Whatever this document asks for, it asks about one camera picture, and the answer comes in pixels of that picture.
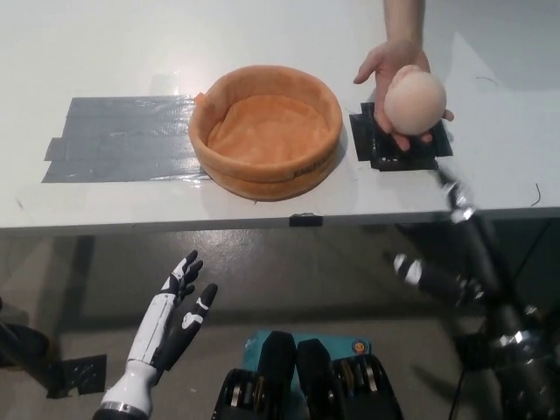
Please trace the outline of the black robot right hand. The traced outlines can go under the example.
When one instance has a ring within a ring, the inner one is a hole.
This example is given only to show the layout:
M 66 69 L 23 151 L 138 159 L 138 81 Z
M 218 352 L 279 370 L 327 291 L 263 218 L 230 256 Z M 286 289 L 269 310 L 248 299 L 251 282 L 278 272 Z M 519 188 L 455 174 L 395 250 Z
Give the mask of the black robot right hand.
M 541 346 L 546 338 L 542 321 L 518 298 L 496 240 L 465 185 L 441 167 L 435 169 L 435 176 L 447 200 L 454 237 L 465 252 L 466 273 L 452 276 L 404 253 L 388 252 L 384 257 L 405 284 L 444 304 L 483 306 L 491 347 Z

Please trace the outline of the person's bare hand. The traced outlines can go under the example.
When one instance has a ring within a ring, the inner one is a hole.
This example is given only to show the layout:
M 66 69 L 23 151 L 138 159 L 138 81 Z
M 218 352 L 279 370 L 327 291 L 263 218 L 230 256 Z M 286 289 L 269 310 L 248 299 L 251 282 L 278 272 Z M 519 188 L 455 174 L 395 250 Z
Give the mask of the person's bare hand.
M 431 129 L 441 120 L 452 121 L 441 81 L 431 73 L 423 42 L 391 38 L 372 49 L 354 78 L 356 84 L 375 78 L 374 119 L 401 151 L 411 140 L 432 141 Z

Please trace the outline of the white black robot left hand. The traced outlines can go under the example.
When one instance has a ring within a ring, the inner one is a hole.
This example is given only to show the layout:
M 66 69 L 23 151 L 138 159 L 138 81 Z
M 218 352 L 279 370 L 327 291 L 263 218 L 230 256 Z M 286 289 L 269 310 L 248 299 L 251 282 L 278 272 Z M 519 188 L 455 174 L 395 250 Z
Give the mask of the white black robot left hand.
M 101 400 L 94 419 L 148 419 L 153 411 L 151 392 L 192 343 L 215 299 L 218 286 L 210 283 L 186 308 L 203 262 L 198 252 L 183 258 L 150 301 L 136 332 L 124 373 Z

